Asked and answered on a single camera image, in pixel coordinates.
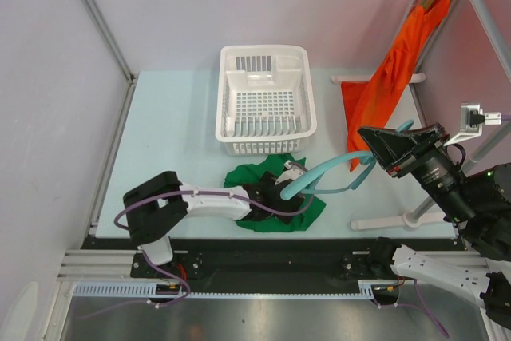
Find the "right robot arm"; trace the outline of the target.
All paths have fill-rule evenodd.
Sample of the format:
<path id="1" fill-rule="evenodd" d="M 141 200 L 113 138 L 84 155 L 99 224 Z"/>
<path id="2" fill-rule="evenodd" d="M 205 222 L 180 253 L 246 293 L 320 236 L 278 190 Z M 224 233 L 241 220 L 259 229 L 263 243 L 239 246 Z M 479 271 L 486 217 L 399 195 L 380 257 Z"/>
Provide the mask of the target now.
<path id="1" fill-rule="evenodd" d="M 454 230 L 454 250 L 468 244 L 498 267 L 476 272 L 421 253 L 415 242 L 379 237 L 365 257 L 370 274 L 422 280 L 479 307 L 510 327 L 510 165 L 467 175 L 459 136 L 438 123 L 421 129 L 363 126 L 358 131 L 373 158 L 393 178 L 413 177 L 438 207 L 436 219 Z"/>

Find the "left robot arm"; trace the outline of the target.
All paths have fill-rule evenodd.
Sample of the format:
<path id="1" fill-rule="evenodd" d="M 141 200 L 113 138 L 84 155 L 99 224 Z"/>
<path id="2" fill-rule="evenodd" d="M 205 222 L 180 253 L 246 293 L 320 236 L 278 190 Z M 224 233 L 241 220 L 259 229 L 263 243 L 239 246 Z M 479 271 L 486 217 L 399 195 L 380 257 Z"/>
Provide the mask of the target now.
<path id="1" fill-rule="evenodd" d="M 175 172 L 166 171 L 128 191 L 123 196 L 125 208 L 113 223 L 129 233 L 132 244 L 149 258 L 149 268 L 166 277 L 176 267 L 170 232 L 182 220 L 216 217 L 264 222 L 276 218 L 289 224 L 311 205 L 301 193 L 288 200 L 281 197 L 290 183 L 266 172 L 248 184 L 201 188 L 183 183 Z"/>

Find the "teal plastic hanger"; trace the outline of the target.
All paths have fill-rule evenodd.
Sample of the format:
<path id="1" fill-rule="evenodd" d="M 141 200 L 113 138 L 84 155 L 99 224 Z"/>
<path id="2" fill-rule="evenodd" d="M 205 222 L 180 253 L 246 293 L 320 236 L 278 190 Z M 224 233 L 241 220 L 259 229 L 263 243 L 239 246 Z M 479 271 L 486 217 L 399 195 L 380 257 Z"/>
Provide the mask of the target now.
<path id="1" fill-rule="evenodd" d="M 359 160 L 365 169 L 346 187 L 333 189 L 317 189 L 316 186 L 324 176 L 324 174 L 340 165 L 341 163 Z M 293 173 L 291 169 L 286 170 L 272 185 L 274 189 L 279 188 L 279 198 L 289 201 L 294 197 L 301 199 L 313 197 L 314 195 L 331 195 L 343 193 L 350 190 L 356 190 L 370 175 L 371 171 L 377 164 L 375 155 L 371 151 L 354 151 L 345 153 L 324 161 L 316 165 L 314 168 L 303 171 L 298 168 L 299 174 Z"/>

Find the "orange t shirt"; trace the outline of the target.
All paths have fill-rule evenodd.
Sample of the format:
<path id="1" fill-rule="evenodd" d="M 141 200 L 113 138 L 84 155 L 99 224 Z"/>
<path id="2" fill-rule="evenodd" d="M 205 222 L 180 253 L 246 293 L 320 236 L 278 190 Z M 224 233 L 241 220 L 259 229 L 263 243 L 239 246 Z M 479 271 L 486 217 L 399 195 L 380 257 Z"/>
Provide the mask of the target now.
<path id="1" fill-rule="evenodd" d="M 413 7 L 394 39 L 388 53 L 369 81 L 344 81 L 341 84 L 347 123 L 347 151 L 369 148 L 358 134 L 363 126 L 384 128 L 409 84 L 423 47 L 441 24 L 450 0 L 436 0 L 424 10 Z"/>

